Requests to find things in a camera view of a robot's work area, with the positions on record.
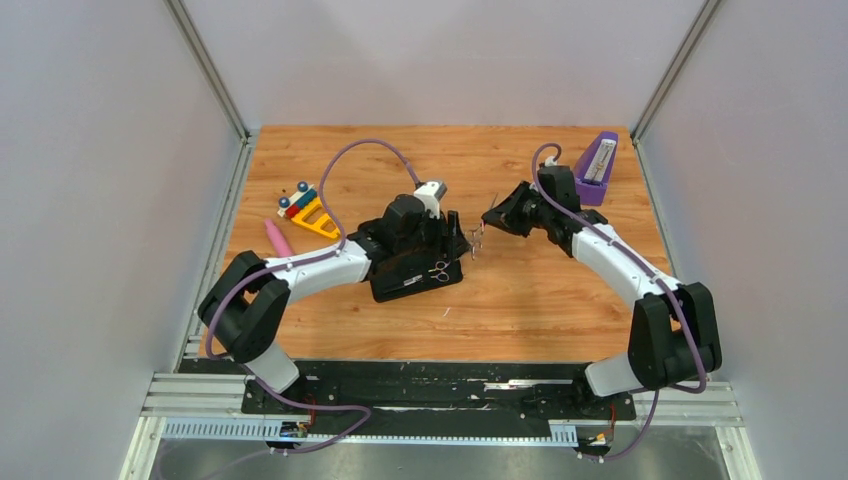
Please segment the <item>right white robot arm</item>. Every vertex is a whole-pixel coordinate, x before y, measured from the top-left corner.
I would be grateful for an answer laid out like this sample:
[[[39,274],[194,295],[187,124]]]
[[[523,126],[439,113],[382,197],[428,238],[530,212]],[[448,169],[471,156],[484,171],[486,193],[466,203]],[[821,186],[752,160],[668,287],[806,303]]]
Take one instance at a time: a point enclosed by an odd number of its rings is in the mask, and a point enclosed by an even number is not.
[[[714,300],[702,283],[684,284],[654,267],[617,234],[594,209],[585,209],[567,166],[543,166],[483,222],[512,235],[540,229],[569,257],[595,272],[632,308],[625,352],[589,364],[585,380],[571,390],[571,403],[584,417],[596,417],[611,396],[636,390],[680,389],[696,379],[704,388],[723,362]]]

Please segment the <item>silver hair scissors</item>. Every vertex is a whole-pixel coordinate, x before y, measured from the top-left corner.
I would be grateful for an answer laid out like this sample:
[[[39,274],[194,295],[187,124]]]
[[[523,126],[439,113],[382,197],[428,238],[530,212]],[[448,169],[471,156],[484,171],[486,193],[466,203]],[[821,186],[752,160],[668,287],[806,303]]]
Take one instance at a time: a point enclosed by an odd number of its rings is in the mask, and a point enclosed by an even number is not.
[[[483,249],[483,237],[486,230],[486,222],[480,219],[478,225],[467,232],[469,242],[469,253],[472,261],[475,261]]]

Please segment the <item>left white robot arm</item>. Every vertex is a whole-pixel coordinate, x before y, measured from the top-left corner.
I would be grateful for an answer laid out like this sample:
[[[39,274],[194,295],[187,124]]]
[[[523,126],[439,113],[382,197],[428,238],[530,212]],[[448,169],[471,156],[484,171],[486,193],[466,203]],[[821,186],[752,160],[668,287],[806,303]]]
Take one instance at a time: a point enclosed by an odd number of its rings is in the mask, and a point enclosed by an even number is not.
[[[276,341],[287,307],[360,282],[369,283],[376,302],[453,285],[463,278],[460,258],[470,249],[457,212],[432,214],[402,194],[338,245],[284,258],[239,253],[201,301],[198,316],[226,354],[269,387],[271,404],[293,413],[307,389]]]

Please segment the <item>black zip tool case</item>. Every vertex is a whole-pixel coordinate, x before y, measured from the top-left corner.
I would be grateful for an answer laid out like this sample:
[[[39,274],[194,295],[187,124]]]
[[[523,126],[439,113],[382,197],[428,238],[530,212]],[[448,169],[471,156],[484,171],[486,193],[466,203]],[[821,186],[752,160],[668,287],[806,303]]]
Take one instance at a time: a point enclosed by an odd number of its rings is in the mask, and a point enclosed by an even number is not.
[[[385,259],[372,262],[370,271],[366,277],[370,284],[372,296],[378,303],[388,302],[427,291],[451,286],[463,280],[461,261],[450,261],[447,259],[447,235],[442,236],[435,245],[427,245],[421,248],[413,248],[401,253],[392,254]],[[411,285],[402,290],[389,292],[392,286],[403,280],[418,274],[425,274],[437,261],[449,261],[447,269],[450,280],[439,283],[432,280],[428,275],[424,281]]]

